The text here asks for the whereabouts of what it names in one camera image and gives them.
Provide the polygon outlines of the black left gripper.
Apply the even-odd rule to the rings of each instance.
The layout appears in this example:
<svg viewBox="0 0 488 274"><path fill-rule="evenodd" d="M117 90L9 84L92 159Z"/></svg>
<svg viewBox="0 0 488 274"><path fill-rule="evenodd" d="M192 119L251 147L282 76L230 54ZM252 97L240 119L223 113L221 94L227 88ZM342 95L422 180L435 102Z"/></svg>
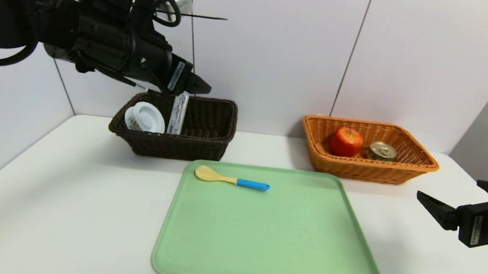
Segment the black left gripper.
<svg viewBox="0 0 488 274"><path fill-rule="evenodd" d="M189 71L192 64L174 54L162 34L131 30L131 35L132 50L126 77L155 85L167 94L211 92L210 84Z"/></svg>

